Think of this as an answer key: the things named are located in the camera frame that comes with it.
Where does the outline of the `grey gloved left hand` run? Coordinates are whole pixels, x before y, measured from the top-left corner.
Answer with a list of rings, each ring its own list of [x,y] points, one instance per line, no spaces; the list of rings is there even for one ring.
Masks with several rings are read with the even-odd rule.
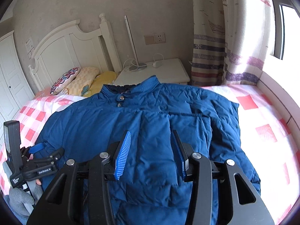
[[[20,216],[29,217],[30,213],[28,212],[25,204],[31,206],[36,205],[43,194],[41,181],[37,179],[35,182],[33,195],[20,188],[10,188],[9,190],[10,206]]]

